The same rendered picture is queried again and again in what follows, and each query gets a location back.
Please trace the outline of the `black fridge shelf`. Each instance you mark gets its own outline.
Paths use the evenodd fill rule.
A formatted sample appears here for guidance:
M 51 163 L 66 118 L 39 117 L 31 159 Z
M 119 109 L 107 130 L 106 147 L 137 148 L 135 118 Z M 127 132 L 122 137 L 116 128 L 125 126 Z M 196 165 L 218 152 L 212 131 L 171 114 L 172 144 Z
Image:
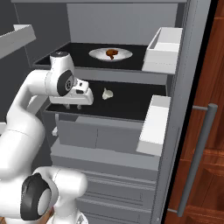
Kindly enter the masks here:
M 117 62 L 100 61 L 89 55 L 89 52 L 100 48 L 122 48 L 133 53 L 128 59 Z M 76 68 L 118 69 L 141 71 L 144 63 L 146 45 L 115 45 L 95 43 L 71 43 L 63 45 L 57 52 L 67 52 L 73 59 Z
M 111 117 L 122 120 L 143 121 L 153 95 L 166 96 L 165 85 L 138 84 L 90 80 L 94 103 L 84 105 L 81 110 L 76 105 L 67 109 L 63 105 L 50 104 L 45 108 L 49 113 L 76 114 L 84 116 Z M 102 99 L 104 89 L 114 93 L 112 98 Z

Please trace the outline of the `grey crisper drawer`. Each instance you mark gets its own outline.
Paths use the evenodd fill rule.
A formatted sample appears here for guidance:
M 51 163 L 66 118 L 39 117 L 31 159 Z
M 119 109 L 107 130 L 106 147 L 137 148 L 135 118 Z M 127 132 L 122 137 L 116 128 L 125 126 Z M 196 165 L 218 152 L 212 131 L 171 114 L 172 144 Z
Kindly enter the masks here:
M 62 144 L 134 154 L 141 122 L 80 115 L 55 115 Z

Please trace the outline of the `grey freezer drawer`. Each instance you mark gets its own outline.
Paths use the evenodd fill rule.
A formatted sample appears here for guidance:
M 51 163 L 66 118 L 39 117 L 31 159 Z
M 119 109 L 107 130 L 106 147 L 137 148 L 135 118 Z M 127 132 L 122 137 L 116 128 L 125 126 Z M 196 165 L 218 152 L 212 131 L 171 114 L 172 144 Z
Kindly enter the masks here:
M 89 221 L 150 224 L 159 158 L 113 150 L 84 148 L 56 141 L 52 163 L 87 176 L 88 188 L 77 200 Z

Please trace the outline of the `white plate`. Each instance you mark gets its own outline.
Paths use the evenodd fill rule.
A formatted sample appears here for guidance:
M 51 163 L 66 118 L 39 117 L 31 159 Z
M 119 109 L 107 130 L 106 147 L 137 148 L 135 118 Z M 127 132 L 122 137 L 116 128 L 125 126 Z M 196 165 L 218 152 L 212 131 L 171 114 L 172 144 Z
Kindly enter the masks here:
M 115 55 L 113 59 L 111 59 L 109 56 L 106 55 L 106 51 L 108 49 L 115 49 L 118 51 L 118 54 Z M 117 62 L 121 60 L 126 60 L 133 55 L 133 53 L 130 52 L 129 50 L 122 49 L 122 48 L 115 48 L 115 47 L 94 49 L 94 50 L 91 50 L 88 54 L 94 59 L 107 61 L 107 62 Z

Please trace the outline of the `grey fridge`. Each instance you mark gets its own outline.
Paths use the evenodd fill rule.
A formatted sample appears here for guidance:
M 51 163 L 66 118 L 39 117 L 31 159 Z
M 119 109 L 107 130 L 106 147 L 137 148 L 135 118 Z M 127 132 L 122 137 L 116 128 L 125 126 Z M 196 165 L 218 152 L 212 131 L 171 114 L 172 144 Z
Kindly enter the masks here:
M 62 3 L 66 4 L 71 43 L 95 43 L 147 46 L 160 27 L 178 28 L 182 21 L 182 3 Z M 35 68 L 47 68 L 50 54 L 36 60 Z M 168 74 L 144 73 L 118 69 L 75 68 L 79 78 L 88 81 L 126 82 L 165 85 L 171 92 L 172 78 Z M 44 125 L 57 127 L 55 115 L 46 112 L 46 101 L 39 111 Z M 51 148 L 59 136 L 47 136 L 32 166 L 54 165 Z

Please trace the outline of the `brown chicken drumstick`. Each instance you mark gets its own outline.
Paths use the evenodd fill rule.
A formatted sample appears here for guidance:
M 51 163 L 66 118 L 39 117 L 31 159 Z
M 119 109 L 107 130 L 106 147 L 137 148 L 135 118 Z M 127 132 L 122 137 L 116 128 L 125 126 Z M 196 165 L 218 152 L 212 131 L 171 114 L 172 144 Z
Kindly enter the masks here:
M 106 51 L 106 55 L 109 56 L 111 59 L 113 59 L 114 56 L 117 55 L 117 54 L 118 54 L 118 51 L 115 50 L 115 49 L 108 49 Z

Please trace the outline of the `pale garlic bulb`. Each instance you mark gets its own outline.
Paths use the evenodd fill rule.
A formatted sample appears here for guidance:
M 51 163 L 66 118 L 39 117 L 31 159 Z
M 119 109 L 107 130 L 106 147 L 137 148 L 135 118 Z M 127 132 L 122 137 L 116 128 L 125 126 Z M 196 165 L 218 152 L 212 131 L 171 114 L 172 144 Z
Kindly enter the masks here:
M 102 93 L 102 99 L 103 100 L 107 100 L 109 98 L 112 98 L 114 96 L 114 93 L 111 90 L 108 89 L 104 89 L 103 93 Z

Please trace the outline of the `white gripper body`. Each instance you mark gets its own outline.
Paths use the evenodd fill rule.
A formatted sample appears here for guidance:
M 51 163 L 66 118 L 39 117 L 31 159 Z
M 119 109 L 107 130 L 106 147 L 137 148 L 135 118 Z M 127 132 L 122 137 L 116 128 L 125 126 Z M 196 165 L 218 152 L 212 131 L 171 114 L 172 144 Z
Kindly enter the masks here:
M 53 104 L 92 105 L 94 96 L 90 88 L 86 92 L 73 88 L 63 97 L 50 96 L 50 102 Z

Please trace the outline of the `dark grey fridge door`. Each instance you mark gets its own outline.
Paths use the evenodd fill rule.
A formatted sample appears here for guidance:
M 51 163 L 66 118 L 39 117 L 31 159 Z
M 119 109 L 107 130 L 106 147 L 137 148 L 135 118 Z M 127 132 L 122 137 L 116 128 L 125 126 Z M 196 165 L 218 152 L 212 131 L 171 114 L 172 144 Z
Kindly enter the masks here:
M 32 25 L 36 40 L 0 59 L 0 122 L 36 60 L 70 41 L 65 3 L 12 3 L 0 0 L 0 35 L 13 25 Z

